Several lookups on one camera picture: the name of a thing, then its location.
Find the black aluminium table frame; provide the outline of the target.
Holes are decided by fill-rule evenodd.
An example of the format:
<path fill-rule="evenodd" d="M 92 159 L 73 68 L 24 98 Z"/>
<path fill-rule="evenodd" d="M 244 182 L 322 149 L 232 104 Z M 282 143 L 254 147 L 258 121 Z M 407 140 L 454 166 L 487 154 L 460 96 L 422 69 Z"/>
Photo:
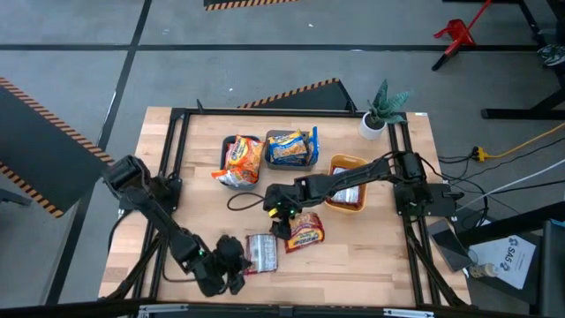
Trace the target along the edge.
<path fill-rule="evenodd" d="M 210 246 L 223 234 L 244 239 L 269 230 L 270 219 L 257 199 L 273 183 L 291 183 L 295 173 L 263 168 L 254 194 L 237 196 L 211 177 L 220 163 L 222 141 L 235 134 L 264 138 L 270 130 L 317 126 L 321 143 L 314 167 L 317 173 L 328 171 L 334 155 L 372 161 L 392 147 L 412 149 L 427 160 L 426 174 L 436 183 L 440 167 L 429 118 L 411 113 L 407 121 L 405 127 L 385 131 L 377 140 L 366 140 L 358 132 L 360 119 L 343 111 L 214 109 L 194 113 L 187 125 L 180 168 L 183 187 L 175 218 Z M 409 254 L 393 187 L 375 182 L 366 191 L 360 213 L 317 206 L 325 240 L 290 254 L 280 251 L 277 270 L 248 276 L 237 295 L 205 297 L 198 285 L 186 281 L 172 259 L 165 261 L 163 269 L 147 268 L 141 293 L 177 303 L 413 307 Z"/>

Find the snake plant in white pot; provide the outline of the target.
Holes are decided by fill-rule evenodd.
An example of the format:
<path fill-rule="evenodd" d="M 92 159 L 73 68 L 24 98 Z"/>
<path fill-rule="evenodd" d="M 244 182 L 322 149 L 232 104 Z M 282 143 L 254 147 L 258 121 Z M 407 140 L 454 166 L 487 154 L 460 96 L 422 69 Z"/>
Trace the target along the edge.
<path fill-rule="evenodd" d="M 362 117 L 359 134 L 367 140 L 377 140 L 388 125 L 405 121 L 400 110 L 408 102 L 411 91 L 388 95 L 388 81 L 381 82 L 376 96 L 368 102 L 369 110 Z"/>

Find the black front crossbeam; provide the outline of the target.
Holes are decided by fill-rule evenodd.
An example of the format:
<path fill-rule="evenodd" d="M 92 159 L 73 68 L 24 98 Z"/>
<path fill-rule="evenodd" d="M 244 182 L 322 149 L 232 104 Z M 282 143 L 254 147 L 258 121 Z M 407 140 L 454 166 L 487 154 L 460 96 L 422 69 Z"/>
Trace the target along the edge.
<path fill-rule="evenodd" d="M 391 318 L 383 316 L 384 308 L 413 309 L 434 312 L 435 318 L 551 318 L 530 314 L 486 311 L 474 307 L 422 305 L 402 307 L 343 307 L 250 305 L 219 303 L 158 302 L 154 299 L 101 299 L 92 302 L 0 308 L 0 318 L 120 318 L 137 317 L 139 307 L 152 304 L 188 304 L 181 313 L 157 314 L 181 318 Z"/>

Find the red floor stand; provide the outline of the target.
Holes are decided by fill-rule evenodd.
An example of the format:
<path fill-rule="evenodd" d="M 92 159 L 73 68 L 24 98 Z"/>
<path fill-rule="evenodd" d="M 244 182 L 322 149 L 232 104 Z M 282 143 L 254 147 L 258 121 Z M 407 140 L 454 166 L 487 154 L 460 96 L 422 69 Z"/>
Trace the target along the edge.
<path fill-rule="evenodd" d="M 438 61 L 432 66 L 433 72 L 439 71 L 451 57 L 455 56 L 459 52 L 461 47 L 467 46 L 474 48 L 477 46 L 477 43 L 471 35 L 471 29 L 484 11 L 492 4 L 493 0 L 479 1 L 482 2 L 482 6 L 469 24 L 465 24 L 461 19 L 451 19 L 443 29 L 433 35 L 436 39 L 439 39 L 444 35 L 448 35 L 452 40 Z"/>

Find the black diagonal beam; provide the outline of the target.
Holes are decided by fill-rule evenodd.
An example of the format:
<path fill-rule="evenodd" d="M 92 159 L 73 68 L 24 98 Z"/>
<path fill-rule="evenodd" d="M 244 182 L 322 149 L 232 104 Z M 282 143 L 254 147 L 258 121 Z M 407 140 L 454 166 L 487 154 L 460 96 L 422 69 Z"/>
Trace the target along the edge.
<path fill-rule="evenodd" d="M 565 201 L 560 201 L 521 215 L 497 220 L 458 234 L 464 246 L 472 246 L 508 236 L 539 230 L 548 220 L 565 221 Z"/>

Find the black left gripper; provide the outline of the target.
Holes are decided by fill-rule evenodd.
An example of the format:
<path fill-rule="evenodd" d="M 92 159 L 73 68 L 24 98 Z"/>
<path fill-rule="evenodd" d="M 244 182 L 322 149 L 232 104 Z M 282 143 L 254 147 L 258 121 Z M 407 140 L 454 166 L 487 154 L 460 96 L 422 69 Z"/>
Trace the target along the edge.
<path fill-rule="evenodd" d="M 252 266 L 244 256 L 241 242 L 230 236 L 221 236 L 216 249 L 203 254 L 196 265 L 196 281 L 206 297 L 214 297 L 229 291 L 237 295 L 245 286 L 245 270 Z"/>

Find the person's shoe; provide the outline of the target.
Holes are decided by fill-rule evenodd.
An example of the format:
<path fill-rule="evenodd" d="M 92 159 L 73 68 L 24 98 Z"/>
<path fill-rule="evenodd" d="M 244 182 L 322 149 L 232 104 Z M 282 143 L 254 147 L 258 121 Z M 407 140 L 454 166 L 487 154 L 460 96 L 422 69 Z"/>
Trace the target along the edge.
<path fill-rule="evenodd" d="M 537 54 L 543 59 L 543 65 L 553 67 L 565 62 L 565 46 L 546 45 L 539 49 Z"/>

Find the blue Maruchan noodle packet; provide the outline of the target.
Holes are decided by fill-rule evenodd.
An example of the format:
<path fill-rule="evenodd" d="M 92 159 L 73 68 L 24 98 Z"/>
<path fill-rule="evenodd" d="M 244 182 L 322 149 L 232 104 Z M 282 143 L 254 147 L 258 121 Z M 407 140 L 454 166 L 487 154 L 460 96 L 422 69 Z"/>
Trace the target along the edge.
<path fill-rule="evenodd" d="M 296 130 L 284 135 L 271 136 L 267 139 L 269 161 L 277 165 L 306 165 L 308 148 L 302 132 Z"/>
<path fill-rule="evenodd" d="M 314 165 L 318 161 L 319 157 L 319 136 L 318 136 L 318 127 L 314 126 L 312 130 L 308 134 L 308 157 L 307 157 L 307 164 L 309 166 Z"/>

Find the red Maruchan noodle packet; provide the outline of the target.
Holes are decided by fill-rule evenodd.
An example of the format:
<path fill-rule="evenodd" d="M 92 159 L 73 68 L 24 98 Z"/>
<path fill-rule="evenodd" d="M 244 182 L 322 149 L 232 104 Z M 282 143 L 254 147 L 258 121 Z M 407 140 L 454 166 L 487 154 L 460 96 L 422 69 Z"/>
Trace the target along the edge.
<path fill-rule="evenodd" d="M 301 214 L 290 221 L 290 239 L 285 241 L 285 252 L 290 254 L 321 243 L 325 237 L 323 224 L 316 213 Z"/>
<path fill-rule="evenodd" d="M 245 242 L 245 258 L 251 263 L 245 270 L 247 275 L 277 270 L 277 240 L 274 235 L 249 235 L 245 237 Z"/>
<path fill-rule="evenodd" d="M 360 194 L 360 186 L 356 185 L 336 192 L 330 200 L 335 203 L 357 205 L 361 202 Z"/>

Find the grey-brown plastic bin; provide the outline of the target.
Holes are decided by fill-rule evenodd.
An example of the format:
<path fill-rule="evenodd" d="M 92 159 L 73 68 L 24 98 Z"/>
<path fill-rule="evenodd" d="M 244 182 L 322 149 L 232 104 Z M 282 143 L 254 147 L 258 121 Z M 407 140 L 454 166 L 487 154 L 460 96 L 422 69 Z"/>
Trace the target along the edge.
<path fill-rule="evenodd" d="M 303 166 L 277 165 L 277 164 L 272 164 L 272 163 L 269 161 L 267 139 L 268 139 L 269 137 L 271 137 L 271 136 L 284 135 L 284 134 L 288 134 L 288 133 L 292 133 L 292 132 L 295 132 L 295 131 L 288 131 L 288 130 L 270 130 L 270 131 L 267 132 L 267 135 L 266 135 L 266 150 L 264 151 L 264 158 L 265 158 L 265 161 L 266 161 L 266 163 L 267 163 L 267 166 L 268 166 L 270 169 L 273 169 L 273 170 L 301 170 L 301 171 L 310 171 L 310 170 L 312 170 L 313 167 L 315 166 L 315 164 L 314 164 L 314 165 L 311 165 L 311 166 L 309 166 L 309 165 L 307 164 L 307 157 L 308 157 L 308 155 L 307 155 L 307 157 L 306 157 L 306 165 L 303 165 Z M 307 148 L 308 148 L 308 134 L 309 134 L 309 132 L 302 132 L 302 135 L 303 135 L 303 138 L 304 138 L 304 140 L 305 140 L 305 143 L 306 143 Z"/>

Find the teal plastic bin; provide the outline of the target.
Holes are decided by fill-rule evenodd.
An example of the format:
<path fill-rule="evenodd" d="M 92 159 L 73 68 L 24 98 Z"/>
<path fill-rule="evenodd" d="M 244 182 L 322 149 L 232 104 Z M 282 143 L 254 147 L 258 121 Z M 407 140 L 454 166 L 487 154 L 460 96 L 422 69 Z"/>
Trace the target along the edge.
<path fill-rule="evenodd" d="M 221 170 L 224 168 L 225 163 L 227 162 L 226 154 L 228 153 L 228 150 L 230 149 L 230 145 L 234 144 L 235 140 L 236 140 L 236 135 L 230 135 L 230 136 L 227 136 L 222 142 L 222 151 L 221 151 L 221 154 L 220 154 L 220 159 L 221 159 L 220 169 Z M 221 181 L 221 184 L 228 187 L 231 190 L 234 190 L 234 191 L 251 191 L 257 185 L 257 184 L 252 184 L 252 185 L 234 186 L 234 185 L 230 185 L 228 183 L 225 183 L 223 181 Z"/>

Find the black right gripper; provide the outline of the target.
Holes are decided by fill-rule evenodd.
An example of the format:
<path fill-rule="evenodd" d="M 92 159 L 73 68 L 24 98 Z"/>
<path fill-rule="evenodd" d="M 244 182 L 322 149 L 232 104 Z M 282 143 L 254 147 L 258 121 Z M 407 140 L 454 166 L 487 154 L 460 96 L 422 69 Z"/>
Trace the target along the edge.
<path fill-rule="evenodd" d="M 283 219 L 286 216 L 293 218 L 294 215 L 301 213 L 303 208 L 308 207 L 309 197 L 307 190 L 305 178 L 297 178 L 292 185 L 269 185 L 265 192 L 263 210 L 266 211 L 271 218 Z M 289 219 L 283 219 L 281 223 L 273 221 L 269 231 L 277 238 L 289 240 L 291 237 Z"/>

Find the small beige bottle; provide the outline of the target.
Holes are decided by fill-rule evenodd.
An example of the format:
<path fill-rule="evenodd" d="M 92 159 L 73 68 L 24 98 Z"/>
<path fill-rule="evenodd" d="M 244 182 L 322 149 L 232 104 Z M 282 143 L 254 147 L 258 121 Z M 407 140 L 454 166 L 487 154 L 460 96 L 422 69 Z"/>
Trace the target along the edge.
<path fill-rule="evenodd" d="M 468 271 L 474 278 L 497 277 L 499 272 L 498 268 L 492 263 L 471 265 Z"/>

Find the black desk frame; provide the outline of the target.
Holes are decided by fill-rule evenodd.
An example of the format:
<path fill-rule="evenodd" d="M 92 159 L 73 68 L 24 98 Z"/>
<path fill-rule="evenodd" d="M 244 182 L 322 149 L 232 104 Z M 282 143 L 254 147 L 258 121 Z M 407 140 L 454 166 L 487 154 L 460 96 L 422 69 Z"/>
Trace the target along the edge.
<path fill-rule="evenodd" d="M 551 9 L 556 18 L 557 34 L 561 35 L 561 39 L 565 41 L 565 0 L 542 0 L 542 2 Z M 532 39 L 540 49 L 546 46 L 546 39 L 525 1 L 517 0 L 517 4 L 530 27 Z M 541 102 L 529 109 L 482 109 L 481 117 L 504 120 L 565 120 L 565 109 L 557 110 L 558 106 L 565 104 L 565 65 L 553 66 L 552 70 L 558 80 L 559 88 Z"/>

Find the black hazard-striped floor mat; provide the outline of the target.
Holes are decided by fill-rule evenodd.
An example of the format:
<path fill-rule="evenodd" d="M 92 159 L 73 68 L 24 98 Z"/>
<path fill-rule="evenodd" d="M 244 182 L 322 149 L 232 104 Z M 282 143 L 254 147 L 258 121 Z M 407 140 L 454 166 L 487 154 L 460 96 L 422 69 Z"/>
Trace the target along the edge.
<path fill-rule="evenodd" d="M 114 159 L 33 97 L 0 77 L 0 173 L 55 218 Z"/>
<path fill-rule="evenodd" d="M 239 109 L 282 110 L 347 110 L 357 106 L 338 78 L 326 79 L 310 85 L 238 106 Z"/>
<path fill-rule="evenodd" d="M 221 11 L 272 4 L 294 3 L 298 0 L 203 0 L 206 11 Z"/>

